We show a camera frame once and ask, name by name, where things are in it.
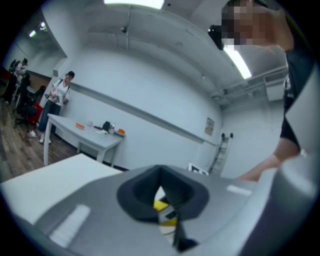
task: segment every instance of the woman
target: woman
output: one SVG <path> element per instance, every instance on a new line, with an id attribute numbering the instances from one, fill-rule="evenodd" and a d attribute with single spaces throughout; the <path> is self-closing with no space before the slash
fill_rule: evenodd
<path id="1" fill-rule="evenodd" d="M 222 34 L 234 39 L 235 45 L 278 46 L 285 52 L 289 78 L 285 81 L 283 96 L 286 114 L 316 65 L 297 25 L 282 9 L 271 10 L 258 0 L 230 0 L 222 9 Z M 274 153 L 239 179 L 258 181 L 264 170 L 278 168 L 286 159 L 299 153 L 297 138 L 284 117 Z"/>
<path id="2" fill-rule="evenodd" d="M 15 63 L 14 73 L 11 76 L 11 79 L 9 79 L 9 83 L 6 87 L 5 93 L 2 95 L 6 104 L 11 103 L 12 96 L 16 89 L 16 83 L 20 84 L 23 75 L 27 71 L 27 63 L 28 60 L 26 58 L 23 59 L 22 63 L 20 63 L 20 61 L 17 61 Z"/>
<path id="3" fill-rule="evenodd" d="M 45 131 L 47 128 L 48 114 L 59 115 L 62 104 L 66 105 L 70 98 L 69 83 L 75 77 L 75 73 L 70 71 L 65 75 L 65 79 L 58 79 L 50 91 L 49 99 L 47 100 L 41 115 L 38 130 L 41 133 L 40 143 L 44 143 Z M 56 127 L 53 125 L 51 132 L 54 134 Z"/>

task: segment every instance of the jeans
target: jeans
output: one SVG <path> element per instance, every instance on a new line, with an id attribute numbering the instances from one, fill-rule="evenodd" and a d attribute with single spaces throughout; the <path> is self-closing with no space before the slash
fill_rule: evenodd
<path id="1" fill-rule="evenodd" d="M 45 104 L 43 111 L 42 111 L 39 127 L 38 127 L 39 132 L 44 133 L 46 131 L 47 123 L 48 123 L 48 119 L 49 119 L 48 114 L 53 114 L 53 115 L 59 116 L 60 109 L 61 109 L 61 106 L 53 103 L 51 100 L 48 99 L 46 101 L 46 104 Z M 52 125 L 51 133 L 55 134 L 55 132 L 56 132 L 56 127 L 54 125 Z"/>

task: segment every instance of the white wall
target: white wall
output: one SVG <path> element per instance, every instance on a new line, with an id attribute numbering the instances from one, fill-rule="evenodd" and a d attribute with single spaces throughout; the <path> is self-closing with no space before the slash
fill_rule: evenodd
<path id="1" fill-rule="evenodd" d="M 185 168 L 188 163 L 197 161 L 195 156 L 200 146 L 197 142 L 82 93 L 76 91 L 71 93 L 71 101 L 62 111 L 62 116 L 83 124 L 93 121 L 100 127 L 105 121 L 110 120 L 115 122 L 117 129 L 125 130 L 127 138 L 120 145 L 115 165 L 127 169 L 155 164 Z M 75 138 L 61 131 L 58 131 L 57 134 L 77 147 L 78 141 Z M 85 146 L 82 147 L 82 150 L 93 156 L 97 155 L 97 152 Z M 110 163 L 113 153 L 111 151 L 107 154 L 104 160 Z"/>
<path id="2" fill-rule="evenodd" d="M 25 35 L 18 35 L 12 42 L 11 47 L 2 62 L 4 68 L 9 70 L 10 64 L 13 60 L 22 61 L 24 58 L 28 60 L 28 64 L 37 54 L 39 47 L 35 45 L 29 37 Z"/>
<path id="3" fill-rule="evenodd" d="M 130 104 L 211 143 L 219 140 L 222 124 L 219 107 L 180 74 L 156 60 L 91 45 L 83 49 L 69 69 L 75 72 L 74 84 Z M 62 115 L 84 123 L 93 121 L 98 126 L 111 121 L 117 129 L 124 129 L 127 138 L 115 162 L 124 168 L 154 164 L 185 168 L 190 162 L 205 168 L 213 158 L 215 148 L 206 142 L 199 144 L 76 91 L 71 91 L 71 100 Z M 215 121 L 212 137 L 205 134 L 207 117 Z M 58 134 L 78 145 L 67 134 Z M 110 155 L 104 160 L 109 162 Z"/>
<path id="4" fill-rule="evenodd" d="M 162 63 L 130 51 L 86 47 L 69 67 L 72 81 L 130 104 L 215 143 L 219 139 L 219 107 L 191 83 Z M 205 134 L 207 118 L 215 121 L 214 136 Z"/>
<path id="5" fill-rule="evenodd" d="M 255 100 L 223 111 L 221 131 L 234 138 L 222 177 L 236 178 L 269 157 L 278 144 L 283 116 L 282 100 Z"/>
<path id="6" fill-rule="evenodd" d="M 60 49 L 42 48 L 30 61 L 28 70 L 37 74 L 51 78 L 53 76 L 54 67 L 57 63 L 65 58 Z"/>

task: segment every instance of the ceiling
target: ceiling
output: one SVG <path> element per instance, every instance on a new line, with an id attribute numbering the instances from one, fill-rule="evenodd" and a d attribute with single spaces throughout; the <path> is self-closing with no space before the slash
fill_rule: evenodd
<path id="1" fill-rule="evenodd" d="M 81 8 L 76 15 L 82 17 L 75 18 L 75 22 L 85 28 L 92 43 L 146 54 L 189 78 L 208 96 L 223 97 L 226 89 L 234 85 L 252 86 L 253 80 L 251 84 L 244 81 L 231 59 L 208 36 L 210 25 L 221 23 L 221 9 L 227 0 L 165 0 L 161 10 L 139 5 L 106 5 L 103 0 L 69 2 Z M 42 20 L 41 12 L 36 13 L 25 26 L 26 33 Z M 128 33 L 121 31 L 124 26 L 128 27 Z M 41 44 L 50 37 L 44 33 L 31 39 Z M 286 65 L 285 53 L 277 47 L 237 46 L 237 50 L 253 78 Z M 232 100 L 216 102 L 223 106 Z"/>
<path id="2" fill-rule="evenodd" d="M 41 22 L 45 21 L 45 18 L 41 10 L 37 10 L 27 21 L 27 23 L 21 28 L 20 35 L 26 36 L 29 40 L 41 48 L 58 48 L 53 42 L 48 32 L 40 30 Z M 31 31 L 35 30 L 36 35 L 29 37 Z"/>

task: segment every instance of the white table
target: white table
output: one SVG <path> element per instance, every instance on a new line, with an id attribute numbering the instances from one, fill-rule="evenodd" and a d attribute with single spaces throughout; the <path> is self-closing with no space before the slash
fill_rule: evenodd
<path id="1" fill-rule="evenodd" d="M 35 224 L 52 206 L 84 185 L 121 173 L 78 154 L 3 182 L 0 190 L 13 213 Z M 159 189 L 155 199 L 164 195 Z"/>
<path id="2" fill-rule="evenodd" d="M 49 136 L 52 124 L 77 138 L 77 140 L 79 141 L 77 148 L 78 153 L 80 153 L 82 144 L 98 151 L 96 160 L 99 163 L 103 162 L 105 154 L 108 150 L 116 147 L 111 161 L 111 167 L 115 165 L 115 159 L 117 157 L 119 144 L 124 139 L 123 137 L 117 134 L 98 133 L 98 129 L 95 129 L 94 127 L 88 127 L 87 125 L 85 126 L 84 130 L 79 129 L 76 127 L 77 122 L 70 118 L 54 114 L 48 114 L 48 117 L 49 118 L 46 125 L 43 147 L 43 163 L 45 166 L 48 165 Z"/>

